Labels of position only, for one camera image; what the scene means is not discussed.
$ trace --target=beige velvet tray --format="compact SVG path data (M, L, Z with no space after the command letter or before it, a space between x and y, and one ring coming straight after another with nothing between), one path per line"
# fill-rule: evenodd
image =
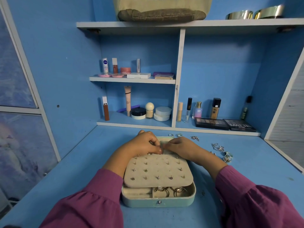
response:
M171 139L173 137L158 137L161 145ZM124 183L130 188L189 186L192 182L187 161L168 150L163 154L132 158L124 176Z

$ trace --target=makeup product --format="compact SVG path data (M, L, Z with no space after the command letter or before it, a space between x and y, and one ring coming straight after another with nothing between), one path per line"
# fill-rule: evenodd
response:
M191 104L192 104L192 98L188 98L188 103L187 103L187 111L186 111L186 118L185 122L189 122L189 117L190 117L190 111L191 111Z
M224 119L224 121L230 127L230 130L256 132L255 128L243 120Z
M108 67L108 59L103 58L102 59L102 65L103 65L103 72L106 74L109 72L109 67Z
M172 80L173 77L174 77L174 74L168 74L168 75L157 74L154 76L155 79L167 79L167 80Z
M138 107L140 107L140 105L134 105L134 106L131 106L131 109L138 108ZM119 109L116 112L121 113L121 112L124 112L124 111L127 111L127 108Z
M182 102L179 102L178 103L178 112L177 112L177 118L176 118L176 121L177 122L180 122L181 121L181 113L183 111L183 103Z
M249 106L249 103L251 103L251 101L252 101L252 96L248 96L247 99L246 99L246 103L244 105L244 108L242 110L241 120L246 119L246 116L247 116L247 113L248 113L248 106Z
M193 109L192 119L201 118L202 117L202 102L197 101L196 106Z
M146 118L146 109L139 107L131 110L131 116L133 119L141 120Z
M131 73L131 67L121 67L121 68L120 68L120 73L121 73L121 74L128 74L128 73Z
M151 77L150 73L130 73L130 74L127 74L127 78L148 79L149 77Z
M124 74L112 74L112 77L124 77Z
M252 19L252 16L253 12L251 10L242 10L227 14L226 20Z
M148 119L153 118L153 110L154 110L154 104L151 102L148 102L146 104L146 118L148 118Z
M173 75L174 76L174 73L171 73L171 72L154 72L153 73L153 76L156 76L158 74L162 74L162 75Z
M140 59L136 59L136 72L140 73Z
M99 77L111 77L111 75L109 73L106 73L106 74L100 73L100 74L98 74L98 76Z
M154 113L154 119L160 122L165 122L168 121L170 119L170 115L168 116L160 116L157 113Z
M107 101L107 96L102 96L102 103L103 103L103 113L105 116L105 121L109 121L109 109L108 109L108 101Z
M276 5L260 9L254 13L254 19L275 19L283 18L284 5Z
M128 117L131 116L131 86L124 86L126 94L126 108Z
M155 109L155 113L159 116L170 116L172 109L166 106L160 106Z
M221 99L220 98L214 98L212 102L212 109L211 109L211 114L210 118L211 119L217 119L217 114L219 113L219 106L221 105Z
M117 58L112 58L112 63L113 63L113 73L118 73Z
M221 119L196 118L195 126L208 129L229 130L229 126Z

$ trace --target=jewelry box drawer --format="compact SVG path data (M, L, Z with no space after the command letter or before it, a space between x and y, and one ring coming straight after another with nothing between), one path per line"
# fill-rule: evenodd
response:
M177 196L172 188L167 191L157 191L157 188L129 188L122 187L122 199L128 207L182 207L190 206L195 197L196 187L194 182L183 187L186 191L178 192Z

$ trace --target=canvas bag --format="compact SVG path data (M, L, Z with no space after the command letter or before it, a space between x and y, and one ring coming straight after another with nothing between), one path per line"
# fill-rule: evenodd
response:
M203 20L210 11L212 0L113 0L121 21Z

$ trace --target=eyeshadow palette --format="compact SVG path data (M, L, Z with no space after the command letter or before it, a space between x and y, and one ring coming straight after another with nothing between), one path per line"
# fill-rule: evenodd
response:
M229 130L229 126L222 119L195 118L195 126L208 129Z
M243 120L232 120L232 119L223 119L223 120L228 124L230 130L256 132L255 128L253 128L248 122L245 122Z

